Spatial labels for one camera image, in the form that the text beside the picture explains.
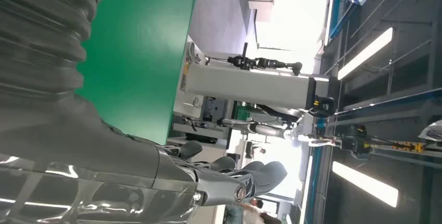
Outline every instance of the ceiling light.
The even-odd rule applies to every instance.
[[[393,28],[389,28],[338,72],[338,80],[344,78],[346,75],[352,72],[353,69],[357,68],[363,62],[365,62],[367,59],[373,56],[381,48],[383,48],[385,45],[391,42],[392,38],[393,38]]]
[[[325,37],[324,37],[324,46],[328,44],[328,35],[330,34],[330,24],[332,23],[332,12],[333,12],[333,0],[330,0],[330,4],[328,5],[328,14],[327,14],[327,24],[325,28]]]
[[[333,162],[332,170],[337,175],[353,183],[365,192],[387,203],[388,205],[392,207],[397,206],[399,191],[392,186],[364,175],[363,173],[351,169],[336,161]]]
[[[299,223],[302,224],[304,224],[305,210],[307,209],[307,199],[309,198],[310,175],[312,174],[312,162],[313,162],[313,156],[310,156],[309,165],[307,166],[307,177],[305,178],[304,197],[302,198],[301,217],[299,218]]]

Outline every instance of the led light strip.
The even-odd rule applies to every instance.
[[[367,46],[363,51],[361,51],[356,57],[354,57],[349,63],[347,63],[339,72],[338,80],[341,80],[352,72],[355,68],[365,62],[367,59],[372,57],[376,52],[382,49],[385,45],[391,42],[393,38],[393,28],[389,28],[382,35],[380,35],[376,40],[374,40],[369,46]]]

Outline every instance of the green panel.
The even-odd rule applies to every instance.
[[[104,0],[79,65],[102,118],[166,142],[194,0]]]

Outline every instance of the person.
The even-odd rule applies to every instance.
[[[225,224],[281,224],[280,220],[250,204],[226,205],[226,212]]]
[[[247,142],[245,144],[245,157],[247,159],[252,159],[253,156],[255,155],[255,150],[256,149],[260,149],[260,153],[261,154],[265,154],[267,151],[259,146],[253,146],[252,142]]]
[[[244,208],[242,214],[242,224],[281,224],[281,221],[258,210],[249,204],[239,204]]]
[[[262,200],[253,198],[250,200],[250,205],[261,209],[264,206],[264,202]]]

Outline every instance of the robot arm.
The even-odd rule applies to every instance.
[[[287,128],[279,128],[277,126],[267,125],[256,121],[242,121],[232,119],[221,119],[221,126],[231,127],[240,130],[243,133],[262,134],[265,136],[275,136],[291,141],[293,136],[293,126]]]
[[[227,61],[243,70],[250,69],[278,69],[278,68],[289,68],[293,71],[295,76],[299,75],[302,68],[302,63],[287,64],[282,61],[266,59],[266,58],[256,58],[255,60],[249,59],[243,56],[229,57]]]

